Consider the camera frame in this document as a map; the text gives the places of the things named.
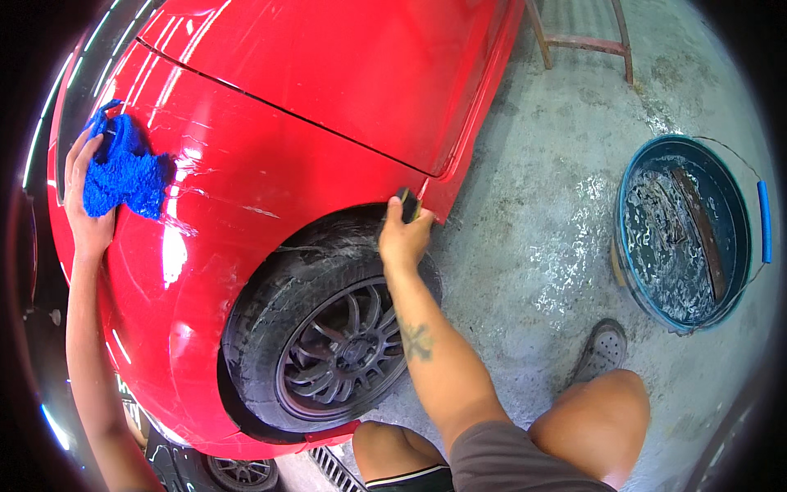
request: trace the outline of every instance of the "leg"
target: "leg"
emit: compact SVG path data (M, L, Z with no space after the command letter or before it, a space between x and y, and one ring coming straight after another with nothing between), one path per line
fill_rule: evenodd
M649 421L642 380L614 369L569 387L528 433L541 451L619 489L637 462Z
M538 47L541 48L541 57L544 58L544 66L547 70L552 69L552 55L549 54L549 46L544 40L544 29L541 27L541 17L538 15L538 7L533 0L525 0L527 4L527 15L530 16L530 22L533 23L533 30L536 33L536 40Z
M405 427L369 420L353 435L353 452L365 482L448 465L440 451Z

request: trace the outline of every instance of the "shoe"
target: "shoe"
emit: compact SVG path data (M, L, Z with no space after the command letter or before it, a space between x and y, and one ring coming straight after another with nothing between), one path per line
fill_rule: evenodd
M620 323L610 318L596 323L571 384L587 383L607 371L621 368L626 359L626 345L626 334Z

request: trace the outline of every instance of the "blue microfiber towel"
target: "blue microfiber towel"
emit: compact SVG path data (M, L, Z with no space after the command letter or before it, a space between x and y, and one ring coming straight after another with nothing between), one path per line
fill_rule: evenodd
M150 153L127 114L106 117L105 111L120 103L119 99L106 103L85 125L93 124L90 138L104 134L85 176L85 211L99 217L126 203L133 212L157 220L167 186L168 157Z

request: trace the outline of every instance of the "soapy water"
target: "soapy water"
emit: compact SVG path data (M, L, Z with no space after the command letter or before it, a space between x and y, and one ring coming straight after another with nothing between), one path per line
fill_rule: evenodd
M696 186L696 178L688 176ZM715 203L708 200L707 205L713 220ZM679 323L701 324L711 317L716 304L708 263L683 195L668 171L640 169L630 177L623 221L634 274L655 304Z
M565 316L579 298L593 298L603 265L608 264L614 186L603 176L589 176L575 186L576 196L565 235L555 235L538 246L528 247L530 263L545 279L535 309L546 316L554 331L563 329Z

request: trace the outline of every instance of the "wet floor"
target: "wet floor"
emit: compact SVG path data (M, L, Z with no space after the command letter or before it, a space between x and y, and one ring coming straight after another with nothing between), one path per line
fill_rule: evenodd
M543 2L547 32L617 39L610 2ZM627 368L650 393L645 448L624 490L683 490L693 465L757 362L780 287L781 219L771 186L774 264L714 331L679 338L618 287L609 246L617 188L631 156L655 135L718 139L774 183L752 95L710 23L682 0L623 0L634 87L623 60L552 49L544 70L527 18L475 144L470 172L432 253L446 316L490 368L501 403L527 428L567 385L592 326L619 320ZM759 266L756 178L720 147L752 220ZM368 418L438 442L409 382ZM349 445L337 449L352 469Z

